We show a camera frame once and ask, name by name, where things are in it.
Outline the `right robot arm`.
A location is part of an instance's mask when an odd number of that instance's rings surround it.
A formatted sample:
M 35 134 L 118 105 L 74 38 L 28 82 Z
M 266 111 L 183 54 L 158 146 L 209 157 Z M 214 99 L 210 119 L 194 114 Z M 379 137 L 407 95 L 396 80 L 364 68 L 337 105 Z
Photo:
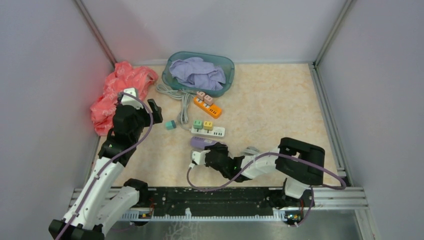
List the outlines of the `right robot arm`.
M 206 146 L 192 161 L 238 183 L 281 172 L 287 176 L 281 199 L 287 206 L 295 206 L 306 189 L 323 184 L 325 153 L 319 146 L 283 137 L 279 145 L 268 152 L 238 157 L 230 157 L 228 146 L 218 142 Z

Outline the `white power strip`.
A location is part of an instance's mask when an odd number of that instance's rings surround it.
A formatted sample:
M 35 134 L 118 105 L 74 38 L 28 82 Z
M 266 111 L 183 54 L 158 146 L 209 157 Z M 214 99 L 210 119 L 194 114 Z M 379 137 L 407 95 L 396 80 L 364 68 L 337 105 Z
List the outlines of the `white power strip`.
M 206 129 L 197 129 L 192 127 L 190 132 L 194 136 L 199 137 L 209 137 L 209 138 L 224 138 L 226 134 L 226 129 L 224 127 L 214 126 L 212 130 Z

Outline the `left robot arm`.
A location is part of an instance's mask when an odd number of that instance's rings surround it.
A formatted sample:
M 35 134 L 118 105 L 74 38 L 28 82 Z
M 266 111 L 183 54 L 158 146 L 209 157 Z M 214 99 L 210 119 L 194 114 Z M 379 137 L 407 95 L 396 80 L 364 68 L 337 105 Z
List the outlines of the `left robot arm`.
M 117 104 L 112 121 L 113 127 L 80 195 L 64 217 L 52 220 L 48 227 L 55 240 L 103 240 L 130 208 L 150 207 L 153 203 L 148 184 L 134 178 L 128 179 L 108 203 L 104 201 L 136 147 L 154 124 L 163 122 L 162 109 L 152 98 L 142 103 L 125 95 Z

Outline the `pink plug adapter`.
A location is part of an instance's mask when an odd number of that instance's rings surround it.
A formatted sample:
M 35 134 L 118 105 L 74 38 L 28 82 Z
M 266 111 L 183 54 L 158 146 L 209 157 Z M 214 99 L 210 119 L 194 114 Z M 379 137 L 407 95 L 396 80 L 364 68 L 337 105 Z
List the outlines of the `pink plug adapter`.
M 207 104 L 208 106 L 212 106 L 214 104 L 214 98 L 209 96 L 209 95 L 205 95 L 203 97 L 203 101 L 205 104 Z
M 204 100 L 205 96 L 206 96 L 206 93 L 205 93 L 205 92 L 203 92 L 203 91 L 197 91 L 197 92 L 196 92 L 196 97 L 197 97 L 199 100 L 201 100 L 201 101 L 203 101 L 203 100 Z

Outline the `green plug adapter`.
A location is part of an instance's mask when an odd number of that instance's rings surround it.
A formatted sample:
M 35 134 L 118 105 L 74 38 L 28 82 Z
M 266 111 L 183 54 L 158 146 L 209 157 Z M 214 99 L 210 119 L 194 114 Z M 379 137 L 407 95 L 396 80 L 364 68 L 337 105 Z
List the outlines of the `green plug adapter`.
M 203 129 L 203 121 L 202 120 L 194 120 L 192 127 L 196 130 L 202 130 Z

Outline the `orange power strip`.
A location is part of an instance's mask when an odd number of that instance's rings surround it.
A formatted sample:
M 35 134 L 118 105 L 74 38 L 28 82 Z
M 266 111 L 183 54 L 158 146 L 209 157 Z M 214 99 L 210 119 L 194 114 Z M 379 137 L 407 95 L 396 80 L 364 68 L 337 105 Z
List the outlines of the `orange power strip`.
M 216 104 L 208 105 L 196 96 L 194 97 L 193 102 L 197 107 L 202 109 L 205 113 L 207 113 L 214 119 L 218 119 L 222 115 L 222 109 Z

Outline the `teal blue plug adapter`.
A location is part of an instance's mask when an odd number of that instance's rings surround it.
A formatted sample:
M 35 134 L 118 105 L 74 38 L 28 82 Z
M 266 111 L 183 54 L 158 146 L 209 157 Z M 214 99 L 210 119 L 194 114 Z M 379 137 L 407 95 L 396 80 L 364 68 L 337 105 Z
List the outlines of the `teal blue plug adapter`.
M 177 124 L 174 120 L 167 121 L 165 123 L 165 128 L 170 131 L 177 128 Z

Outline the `purple power strip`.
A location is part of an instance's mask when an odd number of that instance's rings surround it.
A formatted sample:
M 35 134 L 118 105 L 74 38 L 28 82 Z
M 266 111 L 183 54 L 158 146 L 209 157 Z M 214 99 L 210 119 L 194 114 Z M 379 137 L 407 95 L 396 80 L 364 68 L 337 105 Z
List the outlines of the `purple power strip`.
M 195 149 L 200 149 L 200 150 L 217 149 L 217 148 L 223 148 L 224 146 L 226 146 L 226 144 L 221 141 L 206 139 L 206 138 L 198 137 L 198 136 L 193 136 L 190 139 L 190 145 L 191 147 Z

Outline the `yellow plug adapter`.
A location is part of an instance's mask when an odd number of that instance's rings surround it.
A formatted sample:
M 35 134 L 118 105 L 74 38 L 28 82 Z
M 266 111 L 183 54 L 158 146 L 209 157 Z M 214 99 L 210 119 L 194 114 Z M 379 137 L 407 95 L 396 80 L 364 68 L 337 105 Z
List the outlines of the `yellow plug adapter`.
M 203 122 L 203 129 L 207 131 L 212 131 L 214 129 L 214 125 L 212 121 L 204 121 Z

